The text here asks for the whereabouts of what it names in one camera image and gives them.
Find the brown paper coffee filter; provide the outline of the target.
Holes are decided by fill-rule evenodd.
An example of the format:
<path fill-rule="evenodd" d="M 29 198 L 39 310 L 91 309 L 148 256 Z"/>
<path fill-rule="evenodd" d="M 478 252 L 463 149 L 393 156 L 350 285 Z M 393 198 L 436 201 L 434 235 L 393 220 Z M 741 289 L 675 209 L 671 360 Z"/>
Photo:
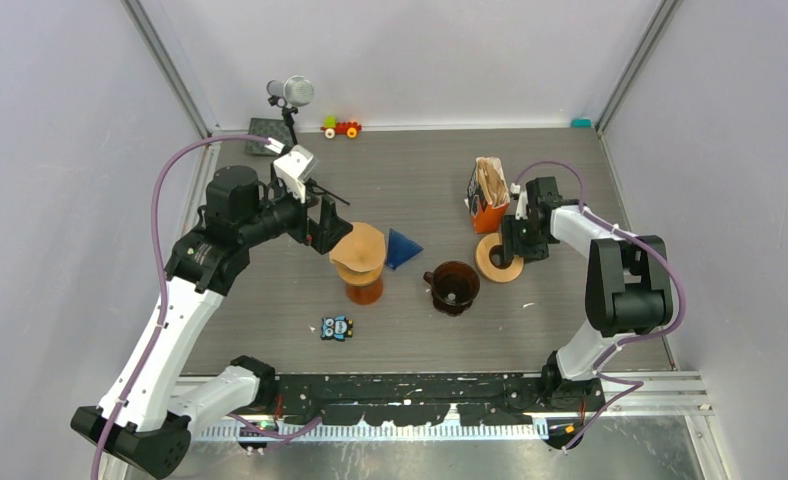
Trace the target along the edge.
<path fill-rule="evenodd" d="M 329 252 L 330 262 L 358 273 L 380 267 L 386 258 L 385 235 L 364 222 L 353 222 L 352 227 Z"/>

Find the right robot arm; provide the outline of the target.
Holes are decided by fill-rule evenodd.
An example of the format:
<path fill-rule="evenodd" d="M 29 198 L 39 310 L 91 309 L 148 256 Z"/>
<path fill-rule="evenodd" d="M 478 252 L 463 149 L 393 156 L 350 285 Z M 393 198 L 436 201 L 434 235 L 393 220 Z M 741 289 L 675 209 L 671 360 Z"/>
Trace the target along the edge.
<path fill-rule="evenodd" d="M 566 410 L 591 386 L 622 341 L 670 322 L 674 302 L 663 267 L 661 238 L 637 236 L 609 225 L 584 203 L 564 198 L 553 177 L 512 185 L 515 211 L 503 217 L 494 257 L 503 268 L 548 258 L 563 243 L 584 257 L 585 320 L 572 339 L 548 357 L 541 371 L 544 403 Z"/>

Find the wooden ring stand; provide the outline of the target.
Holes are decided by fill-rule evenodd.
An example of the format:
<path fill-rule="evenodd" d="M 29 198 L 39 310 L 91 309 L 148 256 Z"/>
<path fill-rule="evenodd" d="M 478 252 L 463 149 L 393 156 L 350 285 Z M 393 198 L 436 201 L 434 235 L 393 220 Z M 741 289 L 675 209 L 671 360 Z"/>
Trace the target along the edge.
<path fill-rule="evenodd" d="M 509 262 L 501 259 L 502 239 L 499 233 L 485 235 L 477 244 L 474 260 L 476 269 L 487 280 L 494 283 L 510 283 L 524 270 L 524 259 L 513 256 Z"/>

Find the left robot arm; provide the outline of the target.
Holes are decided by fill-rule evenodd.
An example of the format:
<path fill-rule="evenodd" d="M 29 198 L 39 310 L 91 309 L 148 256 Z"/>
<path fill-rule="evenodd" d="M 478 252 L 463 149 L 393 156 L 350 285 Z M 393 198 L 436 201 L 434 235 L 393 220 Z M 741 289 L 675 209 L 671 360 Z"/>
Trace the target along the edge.
<path fill-rule="evenodd" d="M 250 264 L 250 251 L 288 235 L 319 254 L 352 232 L 333 198 L 308 195 L 302 180 L 273 167 L 265 184 L 237 165 L 218 170 L 195 227 L 173 246 L 153 314 L 117 382 L 71 427 L 103 452 L 156 479 L 182 463 L 194 436 L 246 407 L 268 412 L 277 398 L 272 366 L 249 356 L 179 397 L 176 381 L 200 333 Z"/>

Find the amber glass carafe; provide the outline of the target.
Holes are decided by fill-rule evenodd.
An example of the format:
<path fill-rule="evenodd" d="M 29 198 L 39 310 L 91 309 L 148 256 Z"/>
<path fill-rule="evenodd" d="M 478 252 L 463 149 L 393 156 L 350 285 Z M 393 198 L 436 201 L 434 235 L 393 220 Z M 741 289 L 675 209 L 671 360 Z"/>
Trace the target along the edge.
<path fill-rule="evenodd" d="M 345 293 L 349 300 L 357 305 L 371 305 L 379 300 L 384 291 L 382 279 L 367 285 L 345 285 Z"/>

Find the blue plastic dripper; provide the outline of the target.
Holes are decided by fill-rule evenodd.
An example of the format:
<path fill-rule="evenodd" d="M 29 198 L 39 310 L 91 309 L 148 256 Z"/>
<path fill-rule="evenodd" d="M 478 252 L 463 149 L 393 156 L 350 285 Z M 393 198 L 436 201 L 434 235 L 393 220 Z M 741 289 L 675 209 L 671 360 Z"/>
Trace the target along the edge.
<path fill-rule="evenodd" d="M 419 255 L 424 248 L 403 233 L 390 229 L 387 240 L 385 266 L 396 270 L 401 265 Z"/>

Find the orange coffee filter box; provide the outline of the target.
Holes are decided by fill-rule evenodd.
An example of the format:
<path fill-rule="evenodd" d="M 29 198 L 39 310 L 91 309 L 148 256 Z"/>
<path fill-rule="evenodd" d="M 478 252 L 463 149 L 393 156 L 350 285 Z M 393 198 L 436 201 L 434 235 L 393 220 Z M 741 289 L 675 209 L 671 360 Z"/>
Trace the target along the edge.
<path fill-rule="evenodd" d="M 497 157 L 477 157 L 465 196 L 473 231 L 496 232 L 510 204 L 509 187 Z"/>

